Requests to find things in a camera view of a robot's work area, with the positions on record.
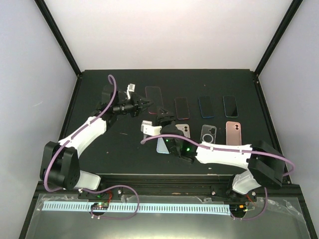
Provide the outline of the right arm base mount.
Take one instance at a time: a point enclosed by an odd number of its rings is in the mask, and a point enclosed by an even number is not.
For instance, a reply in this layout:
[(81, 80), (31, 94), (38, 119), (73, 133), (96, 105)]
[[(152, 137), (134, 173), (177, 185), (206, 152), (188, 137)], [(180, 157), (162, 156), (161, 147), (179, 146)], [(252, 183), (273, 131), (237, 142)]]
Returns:
[(210, 186), (211, 198), (214, 202), (223, 203), (246, 203), (249, 201), (257, 202), (257, 197), (252, 195), (252, 191), (247, 194), (239, 194), (231, 189), (229, 185), (226, 184), (211, 184)]

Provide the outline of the phone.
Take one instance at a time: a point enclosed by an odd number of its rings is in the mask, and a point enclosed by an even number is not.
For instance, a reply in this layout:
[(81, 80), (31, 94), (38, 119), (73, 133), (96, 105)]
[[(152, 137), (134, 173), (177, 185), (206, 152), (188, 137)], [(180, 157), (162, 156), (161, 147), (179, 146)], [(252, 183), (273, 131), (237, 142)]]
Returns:
[(190, 138), (190, 128), (188, 124), (176, 124), (175, 126), (178, 130), (183, 132), (185, 137)]
[(216, 142), (216, 132), (217, 128), (215, 126), (204, 124), (201, 128), (201, 141), (214, 144)]
[(169, 154), (169, 151), (166, 147), (166, 144), (164, 142), (164, 139), (163, 138), (158, 138), (158, 141), (157, 141), (157, 153), (160, 153), (160, 154)]

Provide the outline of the magenta smartphone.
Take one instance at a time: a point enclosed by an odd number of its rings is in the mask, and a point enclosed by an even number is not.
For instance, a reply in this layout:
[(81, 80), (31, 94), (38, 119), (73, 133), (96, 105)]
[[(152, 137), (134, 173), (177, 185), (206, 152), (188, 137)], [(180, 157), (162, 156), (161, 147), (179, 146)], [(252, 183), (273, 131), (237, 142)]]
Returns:
[(190, 118), (188, 101), (186, 97), (179, 97), (174, 99), (176, 117), (178, 120), (188, 120)]

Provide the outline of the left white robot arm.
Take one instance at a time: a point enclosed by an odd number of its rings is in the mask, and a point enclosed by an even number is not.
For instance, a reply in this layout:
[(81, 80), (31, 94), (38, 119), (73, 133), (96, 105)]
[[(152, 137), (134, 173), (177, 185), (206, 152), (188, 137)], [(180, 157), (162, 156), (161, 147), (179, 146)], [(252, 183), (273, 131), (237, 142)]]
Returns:
[(103, 198), (107, 186), (101, 177), (80, 169), (79, 158), (84, 150), (117, 121), (119, 115), (137, 117), (153, 103), (134, 92), (129, 84), (121, 99), (117, 89), (106, 86), (102, 100), (91, 116), (73, 133), (58, 142), (48, 142), (43, 151), (40, 178), (48, 192), (60, 189), (85, 189), (96, 199)]

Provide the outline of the pink phone case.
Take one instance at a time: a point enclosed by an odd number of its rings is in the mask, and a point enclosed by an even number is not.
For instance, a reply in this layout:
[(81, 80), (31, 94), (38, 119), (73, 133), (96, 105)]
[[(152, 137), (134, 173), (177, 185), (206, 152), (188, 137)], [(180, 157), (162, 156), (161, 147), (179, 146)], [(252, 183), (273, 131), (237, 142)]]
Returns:
[(239, 122), (226, 122), (226, 145), (238, 146), (242, 144), (241, 124)]

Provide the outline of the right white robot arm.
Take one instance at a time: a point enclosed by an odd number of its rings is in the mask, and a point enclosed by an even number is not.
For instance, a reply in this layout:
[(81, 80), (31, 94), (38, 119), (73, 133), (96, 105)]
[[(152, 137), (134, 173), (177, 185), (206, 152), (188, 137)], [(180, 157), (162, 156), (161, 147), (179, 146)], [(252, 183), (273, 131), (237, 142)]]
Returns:
[(176, 117), (157, 107), (156, 125), (161, 126), (159, 138), (169, 154), (189, 163), (220, 164), (243, 169), (233, 176), (227, 187), (227, 196), (237, 201), (259, 187), (280, 189), (285, 173), (283, 156), (266, 142), (259, 140), (246, 145), (219, 145), (188, 140), (176, 127)]

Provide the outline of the blue smartphone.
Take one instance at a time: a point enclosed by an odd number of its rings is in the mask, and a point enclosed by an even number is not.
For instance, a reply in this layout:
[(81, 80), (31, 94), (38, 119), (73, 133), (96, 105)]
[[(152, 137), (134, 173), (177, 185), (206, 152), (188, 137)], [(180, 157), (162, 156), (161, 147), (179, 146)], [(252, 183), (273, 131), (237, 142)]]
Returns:
[(213, 118), (214, 110), (210, 96), (200, 96), (198, 98), (201, 116), (205, 118)]

